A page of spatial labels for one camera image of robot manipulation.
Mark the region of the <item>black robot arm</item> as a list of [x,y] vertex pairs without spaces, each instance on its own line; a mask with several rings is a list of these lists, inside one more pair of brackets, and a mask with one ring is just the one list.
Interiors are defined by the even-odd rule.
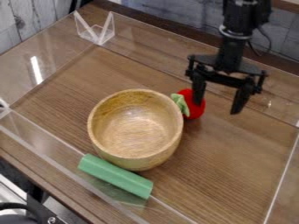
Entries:
[[185,76],[190,79],[192,102],[201,105],[206,82],[234,88],[229,113],[237,114],[249,96],[260,94],[266,71],[242,60],[253,30],[261,30],[270,14],[270,0],[222,0],[221,43],[216,55],[189,55]]

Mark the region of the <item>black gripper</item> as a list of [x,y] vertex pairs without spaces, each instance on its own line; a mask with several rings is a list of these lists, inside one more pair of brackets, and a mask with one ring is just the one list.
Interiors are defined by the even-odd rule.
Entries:
[[216,55],[189,55],[185,69],[196,105],[201,105],[206,82],[237,90],[229,110],[232,115],[241,112],[249,96],[261,93],[266,78],[265,71],[242,61],[244,46],[242,40],[224,40]]

